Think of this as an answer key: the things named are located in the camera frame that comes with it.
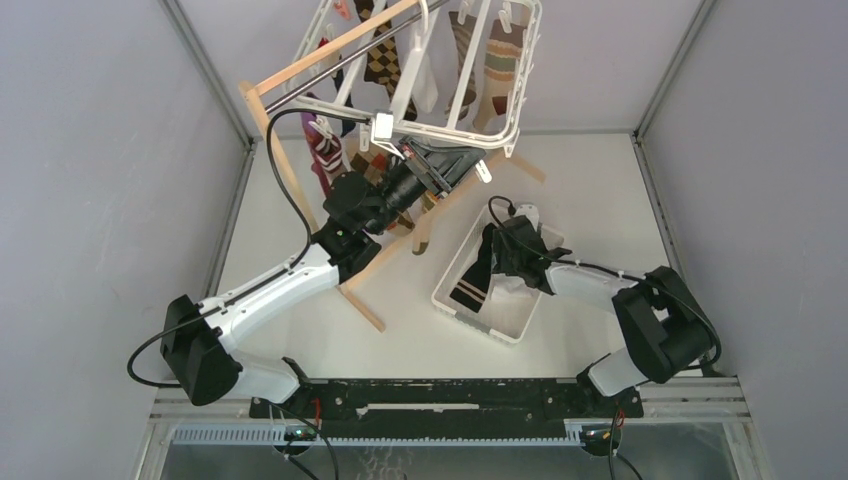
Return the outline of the white hanger clip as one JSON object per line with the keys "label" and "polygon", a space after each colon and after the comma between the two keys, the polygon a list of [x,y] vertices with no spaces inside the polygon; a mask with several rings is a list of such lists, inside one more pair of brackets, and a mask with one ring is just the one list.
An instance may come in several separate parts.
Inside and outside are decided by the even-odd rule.
{"label": "white hanger clip", "polygon": [[492,173],[484,159],[475,163],[474,172],[478,180],[483,184],[488,184],[493,180]]}

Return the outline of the white plastic clip hanger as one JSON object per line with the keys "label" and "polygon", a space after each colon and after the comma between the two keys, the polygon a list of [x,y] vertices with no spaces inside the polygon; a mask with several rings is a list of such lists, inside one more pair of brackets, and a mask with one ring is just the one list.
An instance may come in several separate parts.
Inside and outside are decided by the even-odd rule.
{"label": "white plastic clip hanger", "polygon": [[437,143],[503,150],[520,135],[539,40],[539,1],[359,1],[358,25],[334,36],[321,2],[295,61],[262,81],[259,96],[286,91],[268,115],[305,108]]}

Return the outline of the beige orange argyle sock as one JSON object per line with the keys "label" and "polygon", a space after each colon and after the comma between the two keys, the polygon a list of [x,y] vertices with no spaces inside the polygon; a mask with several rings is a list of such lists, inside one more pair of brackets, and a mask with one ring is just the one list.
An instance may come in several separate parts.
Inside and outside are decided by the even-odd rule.
{"label": "beige orange argyle sock", "polygon": [[[353,171],[361,173],[372,185],[378,185],[383,174],[390,167],[390,160],[386,153],[377,150],[368,152],[356,148],[350,159],[350,167]],[[415,228],[415,223],[407,211],[402,211],[398,217],[387,227],[387,231],[395,236],[404,237],[409,235]]]}

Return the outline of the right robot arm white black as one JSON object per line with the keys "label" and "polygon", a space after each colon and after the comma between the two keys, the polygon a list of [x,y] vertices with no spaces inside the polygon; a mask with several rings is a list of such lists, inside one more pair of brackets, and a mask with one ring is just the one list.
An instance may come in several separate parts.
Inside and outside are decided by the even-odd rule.
{"label": "right robot arm white black", "polygon": [[496,221],[493,270],[520,278],[550,296],[575,298],[613,315],[624,345],[578,376],[579,406],[605,415],[622,392],[645,383],[662,384],[709,353],[720,341],[687,285],[660,266],[642,277],[569,259],[569,250],[547,248],[525,216]]}

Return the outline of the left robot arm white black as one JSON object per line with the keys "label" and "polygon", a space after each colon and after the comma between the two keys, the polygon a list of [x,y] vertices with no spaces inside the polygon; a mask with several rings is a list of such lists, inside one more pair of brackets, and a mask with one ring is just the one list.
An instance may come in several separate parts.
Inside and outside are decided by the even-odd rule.
{"label": "left robot arm white black", "polygon": [[191,404],[233,394],[274,402],[290,417],[305,414],[313,392],[294,367],[245,354],[241,342],[280,312],[364,271],[382,249],[375,236],[424,194],[448,196],[485,157],[481,148],[434,147],[405,136],[378,183],[355,171],[331,183],[323,203],[328,219],[303,252],[224,294],[173,300],[160,352]]}

